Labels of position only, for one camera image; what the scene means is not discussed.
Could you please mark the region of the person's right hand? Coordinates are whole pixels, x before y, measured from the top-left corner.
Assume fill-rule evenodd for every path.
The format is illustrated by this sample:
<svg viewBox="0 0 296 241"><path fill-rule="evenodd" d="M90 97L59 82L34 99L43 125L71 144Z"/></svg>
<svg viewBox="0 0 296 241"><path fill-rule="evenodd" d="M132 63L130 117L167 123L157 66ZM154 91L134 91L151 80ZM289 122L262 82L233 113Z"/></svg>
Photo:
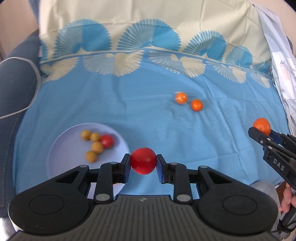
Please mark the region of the person's right hand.
<svg viewBox="0 0 296 241"><path fill-rule="evenodd" d="M285 189L283 191L283 199L281 201L281 204L279 206L279 212L288 213L290 210L290 206L295 207L295 195L292 193L292 188L288 183L285 183Z"/></svg>

